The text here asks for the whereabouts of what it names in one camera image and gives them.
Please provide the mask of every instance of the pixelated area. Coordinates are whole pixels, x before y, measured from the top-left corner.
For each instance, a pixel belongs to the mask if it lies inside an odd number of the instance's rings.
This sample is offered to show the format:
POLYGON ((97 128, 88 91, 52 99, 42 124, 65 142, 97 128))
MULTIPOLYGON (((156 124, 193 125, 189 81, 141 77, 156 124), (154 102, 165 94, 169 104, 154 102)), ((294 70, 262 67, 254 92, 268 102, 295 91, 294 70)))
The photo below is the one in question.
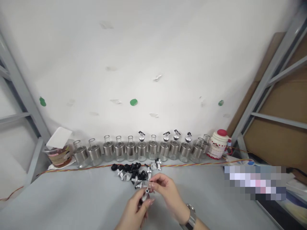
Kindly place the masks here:
POLYGON ((286 200, 286 167, 225 166, 224 172, 230 193, 245 194, 246 200, 286 200))

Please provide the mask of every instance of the wristwatch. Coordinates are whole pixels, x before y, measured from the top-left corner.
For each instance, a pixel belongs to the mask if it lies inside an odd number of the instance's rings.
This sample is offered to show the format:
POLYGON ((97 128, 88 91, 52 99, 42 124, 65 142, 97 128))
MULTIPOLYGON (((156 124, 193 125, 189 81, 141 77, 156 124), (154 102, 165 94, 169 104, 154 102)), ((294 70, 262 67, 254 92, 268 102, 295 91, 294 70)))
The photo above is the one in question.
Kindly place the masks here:
POLYGON ((186 225, 180 225, 182 227, 182 229, 184 230, 193 230, 194 229, 194 226, 195 226, 195 223, 196 223, 196 212, 195 212, 195 209, 193 208, 192 205, 190 204, 187 204, 187 206, 189 207, 190 209, 190 218, 187 222, 186 225))

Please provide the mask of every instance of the wrist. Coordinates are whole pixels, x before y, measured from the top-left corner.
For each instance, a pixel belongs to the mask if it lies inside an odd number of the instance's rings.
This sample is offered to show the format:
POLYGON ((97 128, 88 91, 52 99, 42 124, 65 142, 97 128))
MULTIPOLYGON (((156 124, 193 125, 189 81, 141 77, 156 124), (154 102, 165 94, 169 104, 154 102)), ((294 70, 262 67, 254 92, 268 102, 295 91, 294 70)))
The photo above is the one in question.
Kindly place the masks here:
POLYGON ((189 221, 190 214, 191 214, 191 211, 189 207, 185 203, 183 203, 183 206, 180 212, 180 216, 178 217, 179 224, 186 225, 187 222, 189 221))

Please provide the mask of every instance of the cardboard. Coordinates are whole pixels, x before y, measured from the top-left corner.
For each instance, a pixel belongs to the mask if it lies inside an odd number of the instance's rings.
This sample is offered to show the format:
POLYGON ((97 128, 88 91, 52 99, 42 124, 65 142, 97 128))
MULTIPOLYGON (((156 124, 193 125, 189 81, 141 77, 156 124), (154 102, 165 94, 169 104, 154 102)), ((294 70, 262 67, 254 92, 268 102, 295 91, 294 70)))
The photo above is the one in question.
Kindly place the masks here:
POLYGON ((233 117, 230 125, 228 126, 228 129, 227 129, 227 133, 229 136, 232 136, 234 130, 236 129, 250 99, 252 98, 260 80, 262 79, 262 76, 264 75, 266 69, 268 68, 276 50, 278 49, 283 37, 285 36, 285 32, 281 32, 281 33, 275 33, 272 40, 271 40, 271 43, 268 47, 268 50, 267 52, 265 53, 265 56, 261 62, 261 65, 257 71, 257 74, 255 76, 255 79, 254 79, 254 82, 251 84, 250 88, 248 89, 244 99, 242 100, 235 116, 233 117))
MULTIPOLYGON (((303 38, 288 66, 307 55, 303 38)), ((260 113, 307 123, 307 67, 277 82, 260 113)), ((298 168, 307 173, 307 130, 255 118, 244 136, 247 149, 271 165, 298 168)))

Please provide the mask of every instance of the glass bottle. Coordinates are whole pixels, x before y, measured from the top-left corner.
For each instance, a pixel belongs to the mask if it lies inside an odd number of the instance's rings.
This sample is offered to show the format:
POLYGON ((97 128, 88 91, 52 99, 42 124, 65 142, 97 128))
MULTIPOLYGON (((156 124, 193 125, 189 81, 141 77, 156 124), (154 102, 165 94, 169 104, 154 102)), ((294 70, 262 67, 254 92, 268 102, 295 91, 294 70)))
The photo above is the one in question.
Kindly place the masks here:
POLYGON ((203 148, 204 148, 204 153, 202 154, 202 158, 205 158, 205 156, 207 155, 207 152, 210 148, 210 136, 208 134, 204 134, 204 144, 203 144, 203 148))
POLYGON ((181 149, 179 154, 179 160, 187 163, 189 162, 190 154, 192 151, 192 146, 190 142, 192 141, 192 135, 190 132, 188 132, 188 135, 185 137, 185 142, 181 143, 181 149))
POLYGON ((78 162, 78 168, 85 168, 89 165, 91 159, 88 155, 86 147, 81 144, 80 140, 77 140, 73 143, 74 145, 74 157, 78 162))
POLYGON ((114 149, 113 142, 111 141, 110 135, 104 136, 105 143, 103 144, 103 152, 105 153, 105 161, 110 162, 113 160, 114 149))
POLYGON ((149 159, 155 160, 157 158, 157 151, 158 151, 158 143, 156 142, 156 135, 151 135, 151 141, 148 142, 149 146, 149 159))
POLYGON ((87 149, 93 166, 98 166, 102 163, 102 154, 99 144, 96 143, 95 138, 89 139, 89 148, 87 149))
POLYGON ((193 150, 191 153, 191 161, 195 164, 200 164, 202 155, 204 153, 204 139, 201 137, 193 144, 193 150))
POLYGON ((116 137, 116 144, 115 144, 115 155, 116 155, 116 160, 118 162, 121 162, 125 159, 125 143, 122 142, 122 137, 117 136, 116 137))
POLYGON ((135 151, 135 142, 133 141, 133 136, 128 137, 126 148, 127 148, 127 160, 134 161, 136 151, 135 151))
POLYGON ((160 160, 167 161, 167 156, 169 155, 169 134, 170 132, 166 132, 163 135, 163 141, 160 143, 160 160))
POLYGON ((144 141, 145 140, 145 134, 142 131, 139 131, 139 134, 141 135, 139 137, 139 143, 137 144, 138 147, 138 161, 143 162, 146 160, 146 147, 147 144, 144 141))
POLYGON ((170 141, 170 148, 169 148, 169 158, 171 160, 176 160, 178 158, 178 152, 180 149, 180 143, 179 143, 179 138, 180 138, 180 133, 177 131, 177 129, 174 130, 175 135, 174 139, 170 141))

